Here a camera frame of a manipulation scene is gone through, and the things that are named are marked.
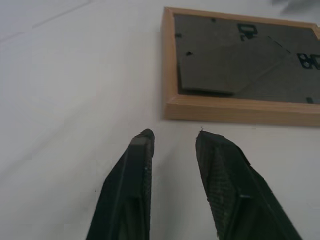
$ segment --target wooden frame border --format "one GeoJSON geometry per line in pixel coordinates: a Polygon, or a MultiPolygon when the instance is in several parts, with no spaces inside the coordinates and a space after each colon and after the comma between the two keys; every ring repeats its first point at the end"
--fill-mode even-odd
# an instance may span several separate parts
{"type": "Polygon", "coordinates": [[[166,119],[229,123],[320,126],[320,104],[258,101],[178,94],[174,14],[242,20],[313,29],[313,23],[165,7],[162,18],[163,110],[166,119]]]}

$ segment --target white surface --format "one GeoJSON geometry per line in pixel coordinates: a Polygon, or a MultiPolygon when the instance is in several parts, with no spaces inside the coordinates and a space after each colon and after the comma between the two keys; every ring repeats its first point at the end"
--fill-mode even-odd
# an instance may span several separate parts
{"type": "Polygon", "coordinates": [[[84,240],[105,177],[145,128],[151,240],[216,239],[201,127],[239,145],[302,238],[320,239],[320,128],[162,120],[164,6],[320,23],[319,8],[281,15],[268,0],[1,0],[1,240],[84,240]]]}

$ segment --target picture frame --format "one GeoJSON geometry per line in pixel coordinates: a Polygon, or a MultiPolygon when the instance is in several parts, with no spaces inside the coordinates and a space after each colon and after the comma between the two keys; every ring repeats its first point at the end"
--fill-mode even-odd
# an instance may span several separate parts
{"type": "Polygon", "coordinates": [[[314,23],[165,7],[162,17],[163,116],[165,119],[320,126],[320,104],[179,94],[174,21],[176,14],[308,28],[312,29],[320,40],[320,27],[314,23]]]}

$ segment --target wooden picture frame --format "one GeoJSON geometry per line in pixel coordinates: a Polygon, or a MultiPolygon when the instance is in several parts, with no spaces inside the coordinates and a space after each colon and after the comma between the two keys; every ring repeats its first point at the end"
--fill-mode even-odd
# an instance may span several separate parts
{"type": "Polygon", "coordinates": [[[179,94],[175,14],[308,28],[314,30],[320,40],[320,27],[313,23],[165,7],[162,18],[164,118],[229,123],[320,126],[320,104],[179,94]]]}

